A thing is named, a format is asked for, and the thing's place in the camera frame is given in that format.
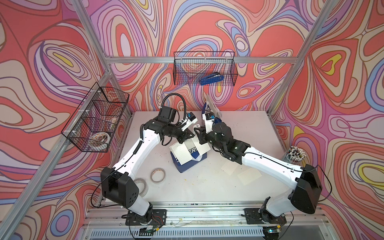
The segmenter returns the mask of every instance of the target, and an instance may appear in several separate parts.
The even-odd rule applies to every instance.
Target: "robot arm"
[[[283,162],[260,152],[248,143],[234,139],[231,128],[223,122],[215,123],[215,116],[211,112],[203,114],[202,118],[205,127],[194,128],[200,144],[208,142],[223,157],[268,173],[290,188],[264,201],[260,209],[264,222],[270,222],[272,218],[295,209],[307,214],[315,212],[322,186],[313,166],[307,164],[301,167]]]
[[[152,149],[164,141],[165,136],[175,137],[179,143],[194,137],[188,127],[196,123],[197,118],[193,113],[185,112],[182,121],[172,124],[176,111],[162,106],[158,116],[141,125],[140,138],[128,153],[112,169],[105,167],[101,172],[103,196],[144,216],[143,222],[148,222],[152,213],[150,203],[138,194],[139,189],[134,183],[139,167]]]

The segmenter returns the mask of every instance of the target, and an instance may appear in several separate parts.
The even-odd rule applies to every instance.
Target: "clear tape roll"
[[[133,182],[136,184],[136,186],[137,186],[139,183],[144,184],[144,189],[143,189],[141,192],[139,192],[139,195],[140,195],[141,197],[144,197],[144,196],[147,194],[147,192],[148,192],[148,185],[147,185],[147,182],[146,182],[144,179],[142,179],[142,178],[136,178]]]
[[[157,172],[162,172],[162,173],[164,174],[163,178],[162,178],[161,180],[159,180],[159,181],[155,181],[155,180],[153,179],[153,175],[154,175],[155,173],[157,173]],[[163,181],[165,180],[165,178],[166,178],[166,172],[165,172],[164,169],[162,169],[162,168],[156,168],[156,169],[154,169],[154,170],[152,171],[152,173],[151,173],[151,176],[150,176],[151,181],[152,181],[153,183],[155,183],[155,184],[159,184],[159,183],[163,182]]]

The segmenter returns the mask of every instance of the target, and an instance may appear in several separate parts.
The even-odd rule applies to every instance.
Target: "white work surface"
[[[198,118],[196,124],[202,124],[201,111],[193,112]],[[284,151],[264,111],[223,111],[222,120],[232,129],[235,139],[249,143],[254,148],[280,159]],[[121,153],[121,158],[140,137],[140,125],[157,116],[158,112],[135,112],[131,128]],[[250,167],[239,165],[232,175],[222,170],[229,160],[212,149],[207,158],[180,173],[172,161],[169,147],[177,140],[174,138],[168,146],[157,145],[141,165],[137,178],[143,178],[148,185],[144,199],[150,202],[228,202],[228,201],[264,201],[266,197],[276,196],[288,189],[286,185],[270,175],[262,176],[243,185],[238,174]],[[160,184],[150,179],[155,168],[163,168],[166,178]]]

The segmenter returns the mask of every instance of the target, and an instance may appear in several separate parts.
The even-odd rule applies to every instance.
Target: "metal rail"
[[[277,89],[276,94],[273,96],[272,102],[269,105],[269,108],[267,109],[267,113],[271,113],[279,105],[279,101],[280,101],[281,97],[285,95],[285,93],[288,89],[288,86],[293,81],[296,72],[299,70],[301,63],[303,62],[305,55],[308,53],[310,47],[312,46],[313,42],[315,41],[321,28],[323,27],[329,14],[331,13],[333,7],[336,5],[336,3],[338,1],[339,0],[326,0],[325,1],[323,7],[321,8],[321,10],[319,12],[318,17],[316,18],[312,28],[310,29],[310,31],[308,33],[308,36],[305,38],[304,43],[301,46],[299,54],[297,55],[298,59],[297,59],[296,64],[291,66],[291,68],[288,70],[286,77],[284,78],[283,82],[281,83],[281,86],[279,87],[279,89]]]
[[[242,202],[151,202],[154,209],[167,210],[167,225],[165,227],[230,227],[246,225],[244,208],[260,208],[262,201]],[[124,225],[121,218],[127,214],[126,209],[108,207],[104,209],[90,209],[84,220],[84,226],[90,228],[119,227]],[[318,207],[314,214],[308,215],[299,210],[293,211],[296,225],[329,224],[324,211]],[[276,224],[256,224],[255,226],[276,226]]]
[[[84,30],[85,30],[91,44],[93,45],[93,47],[96,51],[96,54],[97,54],[101,64],[104,67],[104,70],[106,72],[112,72],[110,65],[107,63],[107,61],[105,59],[106,54],[104,52],[104,49],[102,48],[100,41],[97,38],[96,32],[95,32],[93,25],[92,25],[92,22],[91,22],[91,19],[89,18],[89,15],[88,15],[82,1],[81,0],[72,0],[72,4],[73,4],[73,8],[75,9],[75,11],[76,11],[76,13],[80,19],[81,24],[84,27]],[[113,77],[111,78],[111,80],[112,80],[111,84],[114,88],[121,89],[120,84],[117,81],[116,76],[114,74],[113,74]]]
[[[209,57],[209,59],[224,58],[225,57]],[[297,61],[297,57],[234,57],[235,63],[291,63]],[[106,57],[109,64],[113,63],[173,63],[174,57]]]
[[[110,72],[104,73],[104,75],[99,80],[99,85],[105,86],[110,77],[111,77]],[[98,86],[97,84],[95,84],[93,90],[97,90],[97,88]],[[74,118],[68,125],[67,129],[73,128],[73,126],[76,124],[76,122],[80,118],[82,114],[82,110],[84,110],[87,107],[87,105],[91,101],[92,96],[95,94],[95,92],[96,91],[90,92],[88,98],[85,99],[83,105],[77,111]],[[63,156],[69,144],[70,144],[70,141],[61,134],[59,137],[59,140],[53,146],[48,156],[44,159],[43,163],[37,169],[32,179],[28,182],[23,192],[20,194],[16,202],[12,205],[11,209],[8,211],[7,215],[4,217],[3,221],[1,222],[0,240],[7,240],[11,238],[11,236],[19,226],[20,222],[23,220],[24,216],[28,212],[28,209],[31,207],[31,205],[35,201],[40,190],[43,188],[48,177],[51,175],[52,171],[55,169],[56,164],[59,162],[59,160]]]

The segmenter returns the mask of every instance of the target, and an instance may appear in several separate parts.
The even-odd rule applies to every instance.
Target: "black wire mesh basket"
[[[233,51],[174,52],[175,85],[234,86],[237,68]]]
[[[98,87],[72,129],[64,130],[73,115],[61,133],[82,152],[108,152],[128,100],[129,94],[122,90]]]

